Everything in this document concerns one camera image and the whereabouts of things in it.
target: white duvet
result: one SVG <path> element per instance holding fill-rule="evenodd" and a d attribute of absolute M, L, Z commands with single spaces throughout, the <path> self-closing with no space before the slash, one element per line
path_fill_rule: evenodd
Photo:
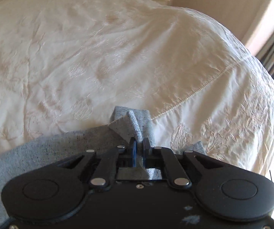
<path fill-rule="evenodd" d="M 148 109 L 156 144 L 203 142 L 265 174 L 274 161 L 274 81 L 222 25 L 150 0 L 0 2 L 0 153 L 41 135 Z"/>

